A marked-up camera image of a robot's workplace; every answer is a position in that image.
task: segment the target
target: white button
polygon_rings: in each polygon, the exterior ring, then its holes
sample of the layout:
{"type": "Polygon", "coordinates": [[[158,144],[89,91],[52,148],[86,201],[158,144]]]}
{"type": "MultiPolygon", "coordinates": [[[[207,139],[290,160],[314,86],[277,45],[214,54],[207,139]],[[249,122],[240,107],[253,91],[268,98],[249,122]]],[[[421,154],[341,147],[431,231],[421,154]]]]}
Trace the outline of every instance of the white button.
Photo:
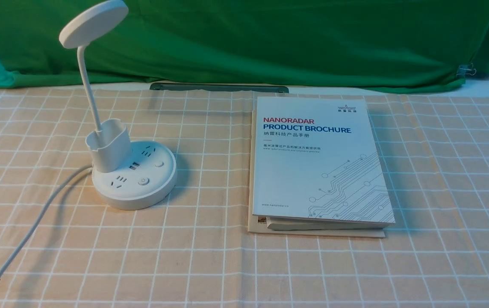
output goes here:
{"type": "Polygon", "coordinates": [[[139,185],[146,185],[147,183],[149,183],[149,179],[148,178],[141,178],[139,181],[138,181],[138,184],[139,185]]]}

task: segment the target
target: beige tablecloth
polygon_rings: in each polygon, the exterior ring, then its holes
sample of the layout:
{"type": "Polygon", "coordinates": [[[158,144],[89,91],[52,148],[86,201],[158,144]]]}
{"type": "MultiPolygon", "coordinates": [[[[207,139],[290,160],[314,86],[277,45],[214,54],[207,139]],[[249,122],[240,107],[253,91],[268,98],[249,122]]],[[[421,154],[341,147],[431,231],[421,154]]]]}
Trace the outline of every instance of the beige tablecloth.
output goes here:
{"type": "MultiPolygon", "coordinates": [[[[177,186],[122,212],[84,174],[3,276],[0,307],[489,308],[489,98],[364,98],[397,219],[380,240],[246,232],[258,95],[97,90],[102,119],[174,151],[177,186]]],[[[0,91],[0,266],[90,163],[87,108],[82,90],[0,91]]]]}

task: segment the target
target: white desk lamp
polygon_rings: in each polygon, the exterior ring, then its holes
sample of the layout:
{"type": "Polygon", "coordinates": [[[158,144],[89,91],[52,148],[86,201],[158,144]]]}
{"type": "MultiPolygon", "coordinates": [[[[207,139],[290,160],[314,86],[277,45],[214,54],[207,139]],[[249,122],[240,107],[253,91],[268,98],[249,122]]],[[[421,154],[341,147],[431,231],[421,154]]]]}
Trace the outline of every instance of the white desk lamp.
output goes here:
{"type": "Polygon", "coordinates": [[[96,124],[96,130],[86,138],[94,187],[112,207],[136,210],[163,200],[174,188],[176,159],[158,142],[131,142],[127,126],[119,119],[100,123],[84,59],[87,45],[114,29],[128,12],[122,0],[97,4],[70,21],[61,30],[59,41],[65,48],[77,48],[79,71],[96,124]]]}

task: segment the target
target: binder clip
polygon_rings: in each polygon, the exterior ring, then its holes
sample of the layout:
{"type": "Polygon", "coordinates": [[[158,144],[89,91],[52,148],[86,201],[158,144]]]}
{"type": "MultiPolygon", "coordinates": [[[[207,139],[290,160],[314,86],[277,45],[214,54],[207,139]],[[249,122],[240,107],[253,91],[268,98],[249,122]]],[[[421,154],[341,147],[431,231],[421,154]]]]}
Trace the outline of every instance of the binder clip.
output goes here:
{"type": "Polygon", "coordinates": [[[477,69],[474,68],[474,64],[463,64],[459,65],[459,68],[457,69],[457,74],[456,76],[460,76],[465,78],[465,76],[474,76],[477,74],[477,69]]]}

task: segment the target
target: round power strip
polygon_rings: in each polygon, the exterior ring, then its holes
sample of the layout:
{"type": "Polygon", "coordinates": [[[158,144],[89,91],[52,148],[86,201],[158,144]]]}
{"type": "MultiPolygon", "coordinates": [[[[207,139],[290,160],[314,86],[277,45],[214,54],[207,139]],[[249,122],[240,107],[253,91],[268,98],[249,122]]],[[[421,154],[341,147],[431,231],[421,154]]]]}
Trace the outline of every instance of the round power strip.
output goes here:
{"type": "Polygon", "coordinates": [[[133,154],[116,170],[92,170],[92,183],[110,206],[123,210],[150,207],[176,185],[176,158],[158,142],[131,142],[133,154]]]}

